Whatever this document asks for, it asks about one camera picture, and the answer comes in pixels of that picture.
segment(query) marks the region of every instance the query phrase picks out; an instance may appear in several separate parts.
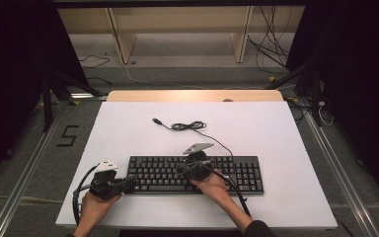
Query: gray floor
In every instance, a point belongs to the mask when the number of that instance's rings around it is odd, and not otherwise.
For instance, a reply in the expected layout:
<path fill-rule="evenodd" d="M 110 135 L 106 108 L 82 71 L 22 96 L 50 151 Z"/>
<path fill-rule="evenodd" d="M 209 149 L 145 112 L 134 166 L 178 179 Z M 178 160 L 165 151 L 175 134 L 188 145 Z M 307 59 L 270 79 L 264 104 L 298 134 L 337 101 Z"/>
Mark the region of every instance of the gray floor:
<path fill-rule="evenodd" d="M 254 35 L 252 38 L 258 40 L 261 35 Z M 287 49 L 291 39 L 290 34 L 282 39 Z M 261 71 L 257 67 L 256 51 L 249 44 L 244 63 L 236 63 L 229 37 L 223 34 L 139 36 L 127 65 L 129 74 L 118 63 L 112 42 L 107 36 L 72 36 L 72 40 L 79 58 L 93 54 L 110 59 L 97 68 L 86 67 L 93 67 L 104 61 L 103 59 L 90 58 L 82 62 L 88 77 L 100 77 L 112 82 L 108 84 L 99 79 L 90 80 L 92 87 L 105 92 L 115 89 L 188 89 L 188 86 L 204 89 L 263 88 L 269 85 L 270 76 L 282 76 Z M 258 59 L 259 65 L 266 66 L 267 70 L 286 72 L 261 55 Z M 294 83 L 288 83 L 281 88 L 283 96 L 294 96 Z M 71 103 L 63 110 L 5 236 L 64 236 L 70 231 L 56 226 L 54 221 L 102 103 L 98 100 L 77 101 L 78 103 Z M 60 106 L 54 108 L 56 111 L 61 110 Z M 301 116 L 296 109 L 292 109 L 292 113 L 294 119 Z M 324 112 L 323 116 L 329 118 L 331 115 Z M 78 126 L 69 130 L 77 138 L 72 146 L 57 146 L 70 142 L 70 139 L 61 137 L 67 125 Z M 0 210 L 34 153 L 42 136 L 42 127 L 43 109 L 38 105 L 17 143 L 12 147 L 13 157 L 0 165 Z M 333 212 L 354 236 L 364 236 L 307 118 L 299 122 L 298 129 Z M 377 184 L 365 168 L 356 164 L 356 152 L 339 124 L 334 122 L 331 126 L 324 125 L 322 130 L 379 231 Z M 118 232 L 117 229 L 97 228 L 92 236 L 117 236 Z M 278 236 L 349 236 L 341 226 L 330 231 L 276 229 L 275 232 Z"/>

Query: wrist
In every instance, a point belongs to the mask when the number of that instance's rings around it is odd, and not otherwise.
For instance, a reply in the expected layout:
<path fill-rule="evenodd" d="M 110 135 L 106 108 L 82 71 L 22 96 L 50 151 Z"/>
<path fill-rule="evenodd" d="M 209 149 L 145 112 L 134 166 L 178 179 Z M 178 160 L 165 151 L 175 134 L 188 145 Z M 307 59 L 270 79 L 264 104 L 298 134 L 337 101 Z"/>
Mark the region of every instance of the wrist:
<path fill-rule="evenodd" d="M 94 228 L 94 225 L 87 225 L 84 223 L 79 223 L 78 227 L 75 230 L 75 233 L 73 234 L 75 237 L 86 237 L 91 234 L 92 229 Z"/>

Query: human hand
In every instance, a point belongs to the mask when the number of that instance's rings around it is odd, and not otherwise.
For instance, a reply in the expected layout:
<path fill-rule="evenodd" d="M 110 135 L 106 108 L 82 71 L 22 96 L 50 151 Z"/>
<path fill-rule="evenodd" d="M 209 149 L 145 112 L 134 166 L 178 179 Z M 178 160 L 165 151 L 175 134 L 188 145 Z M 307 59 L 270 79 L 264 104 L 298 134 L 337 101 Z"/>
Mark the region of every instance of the human hand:
<path fill-rule="evenodd" d="M 104 200 L 95 197 L 90 192 L 86 192 L 82 198 L 81 218 L 75 230 L 75 237 L 88 236 L 92 229 L 103 220 L 112 205 L 121 198 L 122 195 L 114 196 Z"/>
<path fill-rule="evenodd" d="M 221 172 L 217 169 L 214 169 L 214 171 L 221 175 Z M 218 204 L 220 204 L 220 202 L 230 200 L 230 196 L 227 193 L 223 179 L 221 179 L 214 173 L 211 173 L 205 180 L 202 181 L 189 181 L 193 185 L 196 185 L 199 189 L 201 189 L 203 194 L 205 194 L 207 197 L 211 198 Z"/>

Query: dark wall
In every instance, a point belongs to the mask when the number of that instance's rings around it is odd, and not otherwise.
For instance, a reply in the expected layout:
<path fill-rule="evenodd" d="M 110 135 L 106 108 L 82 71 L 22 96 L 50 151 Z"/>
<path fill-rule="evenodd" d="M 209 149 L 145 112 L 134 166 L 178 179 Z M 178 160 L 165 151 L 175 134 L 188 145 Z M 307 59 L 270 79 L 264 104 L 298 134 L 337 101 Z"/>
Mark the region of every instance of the dark wall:
<path fill-rule="evenodd" d="M 41 79 L 51 68 L 87 85 L 55 9 L 0 1 L 0 161 L 39 101 Z"/>
<path fill-rule="evenodd" d="M 379 1 L 345 23 L 324 94 L 379 185 Z"/>

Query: white table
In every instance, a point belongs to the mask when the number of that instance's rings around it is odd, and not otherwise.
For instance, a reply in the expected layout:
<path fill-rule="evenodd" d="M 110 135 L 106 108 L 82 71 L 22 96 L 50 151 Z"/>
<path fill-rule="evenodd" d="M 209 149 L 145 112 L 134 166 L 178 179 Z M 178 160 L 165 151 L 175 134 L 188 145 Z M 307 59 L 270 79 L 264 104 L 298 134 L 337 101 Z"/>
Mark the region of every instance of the white table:
<path fill-rule="evenodd" d="M 152 118 L 166 125 L 202 120 L 207 123 L 202 132 L 226 145 L 235 156 L 258 156 L 265 194 L 248 197 L 253 219 L 275 228 L 337 227 L 285 102 L 103 103 L 56 224 L 75 225 L 72 193 L 99 162 L 114 161 L 119 166 L 116 176 L 123 178 L 130 156 L 177 156 L 194 143 L 215 143 L 193 131 L 170 131 Z M 229 155 L 219 144 L 204 151 L 207 155 Z M 226 213 L 203 195 L 125 195 L 100 225 L 122 229 L 236 228 Z"/>

